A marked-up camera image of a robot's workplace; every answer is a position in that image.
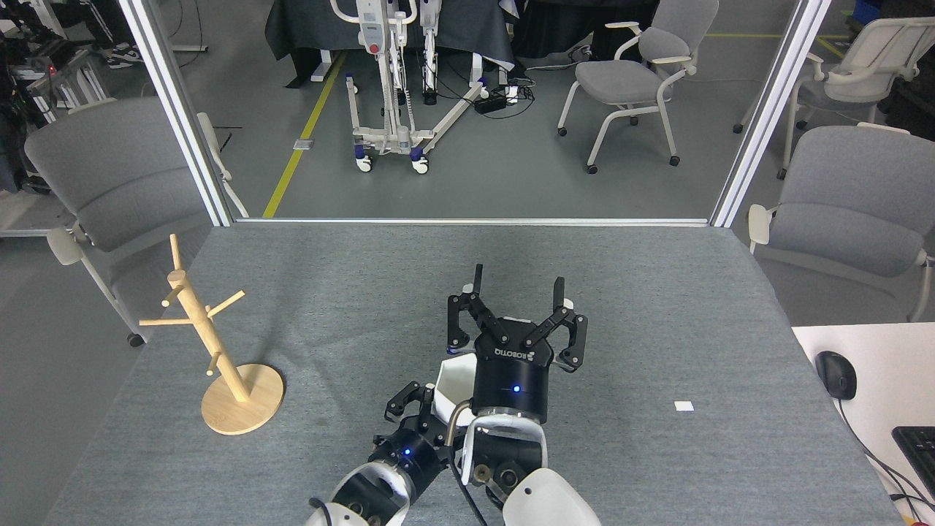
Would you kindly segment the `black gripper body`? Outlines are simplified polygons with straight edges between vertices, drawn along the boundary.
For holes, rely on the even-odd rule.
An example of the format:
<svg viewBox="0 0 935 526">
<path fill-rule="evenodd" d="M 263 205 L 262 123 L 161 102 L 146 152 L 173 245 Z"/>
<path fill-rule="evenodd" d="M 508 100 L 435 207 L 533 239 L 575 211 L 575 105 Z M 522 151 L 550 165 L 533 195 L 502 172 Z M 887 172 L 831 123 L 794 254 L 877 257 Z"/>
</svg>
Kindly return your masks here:
<svg viewBox="0 0 935 526">
<path fill-rule="evenodd" d="M 377 435 L 371 462 L 384 462 L 408 476 L 415 487 L 428 487 L 449 466 L 449 449 L 442 432 L 400 427 L 393 434 Z"/>
<path fill-rule="evenodd" d="M 511 408 L 531 413 L 541 424 L 548 417 L 549 367 L 554 350 L 547 340 L 524 348 L 534 323 L 498 319 L 510 342 L 487 329 L 475 340 L 476 372 L 471 409 L 475 415 L 488 408 Z"/>
</svg>

